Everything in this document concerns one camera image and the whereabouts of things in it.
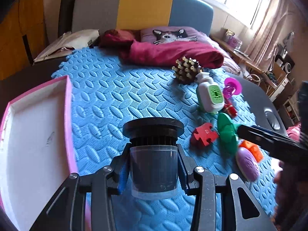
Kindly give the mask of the person's hand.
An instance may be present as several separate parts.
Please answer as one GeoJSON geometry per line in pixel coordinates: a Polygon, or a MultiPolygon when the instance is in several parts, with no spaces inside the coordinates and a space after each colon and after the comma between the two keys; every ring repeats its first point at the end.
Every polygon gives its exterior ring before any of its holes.
{"type": "Polygon", "coordinates": [[[287,174],[284,169],[285,163],[283,161],[279,161],[278,166],[281,170],[275,175],[274,183],[277,185],[277,189],[286,192],[288,189],[288,182],[287,174]]]}

